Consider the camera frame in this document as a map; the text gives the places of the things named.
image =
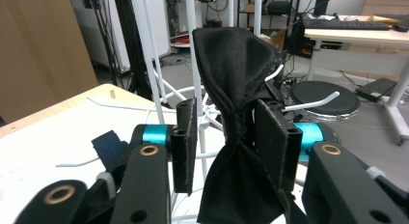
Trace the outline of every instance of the black fabric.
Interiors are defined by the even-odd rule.
[[[291,87],[289,98],[296,104],[325,99],[335,91],[340,95],[327,104],[306,110],[323,115],[345,115],[358,110],[361,105],[358,97],[342,86],[324,81],[304,81]]]
[[[193,31],[199,73],[221,111],[226,145],[204,183],[200,223],[271,223],[284,212],[254,146],[252,111],[278,49],[239,28]]]
[[[120,156],[128,146],[126,142],[120,140],[113,130],[98,136],[91,142],[106,169],[114,165],[117,157]]]

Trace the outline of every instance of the brass ring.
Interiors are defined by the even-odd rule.
[[[321,149],[327,154],[341,154],[341,149],[332,145],[323,145]]]
[[[65,194],[59,197],[54,197],[57,192],[65,190]],[[60,185],[53,190],[49,191],[45,197],[44,202],[48,205],[55,205],[64,202],[72,196],[75,192],[75,187],[70,184]]]
[[[144,156],[150,156],[156,154],[158,151],[159,149],[156,146],[149,145],[142,148],[139,153]]]

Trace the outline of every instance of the wire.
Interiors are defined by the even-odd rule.
[[[211,8],[214,12],[216,12],[217,14],[219,14],[219,12],[224,11],[224,10],[228,7],[228,5],[229,5],[229,0],[226,0],[225,7],[224,7],[223,9],[221,9],[221,10],[218,9],[218,3],[219,3],[219,0],[216,1],[216,8],[215,8],[215,9],[213,9],[208,3],[207,3],[207,7],[208,7],[208,8]]]
[[[178,15],[177,15],[177,0],[166,0],[166,8],[168,11],[168,19],[169,19],[169,30],[171,33],[171,37],[173,37],[177,32],[178,28],[176,24],[178,24]]]
[[[87,160],[84,160],[84,161],[77,161],[77,162],[56,162],[55,163],[55,167],[57,167],[57,168],[63,168],[63,167],[79,167],[79,166],[82,166],[82,165],[86,165],[86,164],[89,164],[89,163],[92,163],[92,162],[94,162],[94,161],[96,161],[96,160],[99,160],[99,157],[98,156],[95,156],[94,158],[91,158],[91,159],[87,159]]]
[[[201,188],[197,188],[197,189],[193,190],[193,191],[192,191],[192,194],[195,193],[195,192],[198,192],[198,191],[200,191],[200,190],[203,190],[203,188],[201,187]],[[174,218],[174,214],[175,214],[175,212],[177,211],[177,208],[183,203],[183,201],[184,201],[186,198],[188,198],[188,196],[187,196],[187,195],[184,195],[183,198],[180,199],[180,201],[179,201],[177,204],[175,204],[174,210],[173,210],[173,212],[172,212],[172,219]]]
[[[102,40],[103,40],[107,58],[108,58],[111,80],[114,85],[118,85],[117,75],[120,73],[120,71],[118,69],[119,64],[118,64],[118,58],[116,57],[116,53],[115,53],[115,45],[113,44],[113,39],[110,35],[110,32],[108,31],[109,30],[108,25],[110,25],[110,23],[112,22],[110,19],[110,15],[107,14],[106,1],[105,0],[92,0],[92,3],[93,3],[93,9],[94,9],[96,21],[98,24],[99,32],[102,36]]]
[[[150,112],[157,112],[156,109],[154,108],[147,108],[147,107],[139,107],[139,106],[130,106],[130,105],[118,105],[118,104],[110,104],[104,101],[98,101],[97,98],[93,97],[87,97],[88,100],[92,101],[93,103],[100,105],[100,106],[106,106],[106,107],[111,107],[111,108],[120,108],[120,109],[129,109],[129,110],[141,110],[141,111],[150,111]],[[176,110],[171,110],[171,109],[164,109],[162,110],[164,113],[176,113]]]
[[[358,85],[356,84],[350,77],[348,77],[342,70],[340,70],[340,73],[346,78],[348,79],[348,81],[350,81],[353,85],[355,85],[356,87],[362,87],[362,85]]]

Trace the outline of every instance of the black cloth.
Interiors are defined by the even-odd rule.
[[[240,28],[197,29],[193,41],[226,136],[204,183],[198,222],[271,223],[284,208],[254,146],[252,111],[257,99],[271,99],[263,81],[279,50]]]

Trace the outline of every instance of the black cable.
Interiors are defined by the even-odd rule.
[[[120,60],[118,59],[118,55],[117,55],[117,49],[115,47],[115,41],[114,41],[114,28],[112,25],[112,17],[111,17],[111,6],[110,6],[110,2],[109,0],[103,0],[103,10],[105,12],[105,19],[107,20],[107,22],[105,22],[104,20],[102,20],[103,24],[105,23],[105,30],[106,30],[106,36],[107,39],[109,41],[109,43],[111,44],[111,49],[112,49],[112,56],[110,56],[112,58],[112,61],[114,62],[114,70],[117,72],[117,75],[121,74],[121,64],[120,64]],[[118,79],[120,80],[121,86],[124,89],[127,89],[124,87],[123,85],[123,80],[121,77],[118,77]]]
[[[303,20],[304,16],[305,16],[307,13],[309,13],[311,10],[313,10],[313,9],[315,9],[315,8],[317,8],[317,7],[322,6],[322,5],[325,4],[325,3],[320,3],[320,4],[316,5],[315,7],[309,9],[309,7],[310,7],[310,5],[311,5],[312,2],[313,2],[313,0],[310,0],[309,4],[307,5],[306,10],[305,10],[304,12],[302,12],[301,15],[297,15],[299,19],[296,20],[296,21],[294,21],[294,22],[292,22],[292,23],[290,24],[290,25],[292,25],[294,28],[292,29],[292,32],[291,32],[289,41],[286,43],[286,46],[285,46],[285,48],[284,48],[285,50],[288,50],[289,48],[291,49],[291,51],[294,51],[294,50],[295,50],[296,41],[297,41],[296,37],[298,36],[299,32],[301,32],[301,31],[303,30],[303,29],[302,29],[302,25],[296,25],[296,23],[297,23],[297,22],[301,22],[301,21]]]
[[[93,9],[94,9],[94,12],[95,12],[95,16],[96,16],[96,22],[97,22],[97,24],[98,24],[98,28],[99,28],[99,31],[100,31],[100,33],[101,33],[101,36],[102,36],[102,40],[103,40],[103,43],[104,43],[104,46],[105,46],[105,50],[106,50],[106,53],[107,53],[107,55],[108,55],[108,67],[109,67],[109,73],[110,73],[110,75],[111,75],[111,80],[112,80],[112,83],[114,84],[114,85],[118,85],[117,84],[117,80],[116,80],[116,75],[115,75],[115,72],[113,71],[113,62],[112,62],[112,59],[111,59],[111,57],[110,56],[112,56],[111,54],[111,49],[110,49],[110,47],[109,47],[109,45],[108,45],[108,41],[107,41],[107,38],[106,38],[106,30],[104,29],[104,27],[103,27],[103,25],[102,25],[102,21],[101,21],[101,14],[100,14],[100,9],[101,9],[101,7],[100,7],[100,4],[97,2],[97,0],[91,0],[92,1],[92,3],[93,3]]]
[[[348,81],[350,81],[352,84],[354,84],[356,87],[362,87],[362,85],[358,85],[356,84],[351,78],[349,78],[342,70],[340,70],[340,72],[342,73],[342,75],[348,79]]]
[[[221,9],[221,10],[218,10],[218,8],[217,8],[218,4],[216,5],[216,9],[213,9],[213,8],[211,8],[211,6],[207,3],[207,6],[208,6],[209,8],[211,8],[214,12],[218,13],[218,14],[219,14],[219,12],[224,11],[224,10],[228,7],[228,5],[229,5],[229,0],[226,0],[225,7],[224,7],[223,9]]]
[[[147,78],[147,65],[145,63],[141,38],[138,32],[135,14],[131,0],[115,0],[118,16],[123,29],[123,39],[129,57],[132,80],[128,87],[131,93],[152,100],[152,91]]]
[[[176,8],[177,0],[166,0],[166,4],[167,4],[166,8],[168,11],[169,21],[172,21],[172,16],[175,21],[174,23],[173,22],[169,23],[169,30],[171,32],[170,36],[174,37],[177,32],[175,24],[178,23],[177,8]]]

